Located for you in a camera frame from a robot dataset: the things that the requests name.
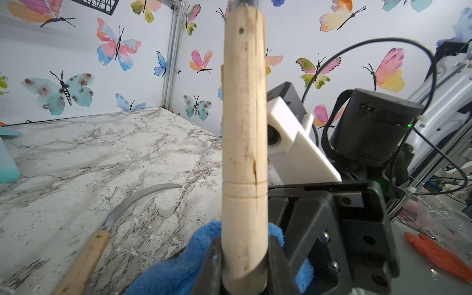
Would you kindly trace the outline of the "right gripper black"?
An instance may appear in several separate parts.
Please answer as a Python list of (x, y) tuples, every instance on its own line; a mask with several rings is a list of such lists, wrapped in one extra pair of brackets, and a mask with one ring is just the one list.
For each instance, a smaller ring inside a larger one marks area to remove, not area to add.
[(283, 232), (295, 281), (305, 259), (313, 266), (307, 294), (391, 293), (399, 255), (378, 183), (292, 184), (268, 192), (269, 220)]

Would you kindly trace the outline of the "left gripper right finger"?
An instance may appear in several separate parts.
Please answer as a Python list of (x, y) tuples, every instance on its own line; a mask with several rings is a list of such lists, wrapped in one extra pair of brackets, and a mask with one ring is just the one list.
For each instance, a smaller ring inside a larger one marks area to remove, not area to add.
[(299, 295), (301, 294), (292, 276), (288, 260), (280, 246), (278, 238), (269, 236), (267, 253), (269, 276), (267, 283), (268, 295)]

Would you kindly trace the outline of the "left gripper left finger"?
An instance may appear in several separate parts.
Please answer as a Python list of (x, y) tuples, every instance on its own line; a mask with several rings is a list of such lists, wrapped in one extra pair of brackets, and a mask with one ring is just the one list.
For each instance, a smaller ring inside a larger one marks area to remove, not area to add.
[(200, 271), (190, 295), (222, 295), (222, 246), (221, 238), (215, 237), (206, 252)]

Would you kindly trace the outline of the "blue microfiber rag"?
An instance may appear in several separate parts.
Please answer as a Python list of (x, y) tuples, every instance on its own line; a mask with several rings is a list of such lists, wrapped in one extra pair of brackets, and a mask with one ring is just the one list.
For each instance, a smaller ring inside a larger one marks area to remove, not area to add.
[[(249, 229), (245, 232), (246, 240), (256, 243), (256, 238), (268, 241), (268, 235), (275, 236), (279, 240), (280, 246), (284, 246), (284, 236), (282, 230), (271, 222), (267, 222), (267, 217), (262, 218), (264, 222), (257, 221), (256, 229)], [(262, 230), (262, 223), (268, 229)], [(192, 235), (184, 252), (175, 259), (161, 261), (153, 265), (149, 270), (142, 273), (124, 291), (124, 295), (189, 295), (191, 288), (197, 279), (197, 275), (202, 266), (204, 256), (213, 238), (221, 236), (222, 222), (215, 221), (200, 229)], [(308, 259), (305, 259), (297, 276), (296, 283), (301, 293), (304, 293), (314, 278), (313, 266)]]

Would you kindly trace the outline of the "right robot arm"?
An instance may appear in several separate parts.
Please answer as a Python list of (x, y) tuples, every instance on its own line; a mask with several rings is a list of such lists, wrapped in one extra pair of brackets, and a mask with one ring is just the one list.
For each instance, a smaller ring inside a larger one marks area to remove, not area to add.
[(417, 98), (356, 88), (343, 91), (319, 145), (310, 138), (313, 115), (294, 85), (267, 93), (269, 157), (282, 184), (269, 187), (268, 295), (346, 295), (391, 292), (399, 275), (386, 202), (403, 203), (445, 158), (433, 153), (472, 131), (470, 72), (452, 69), (468, 43), (446, 41), (429, 54)]

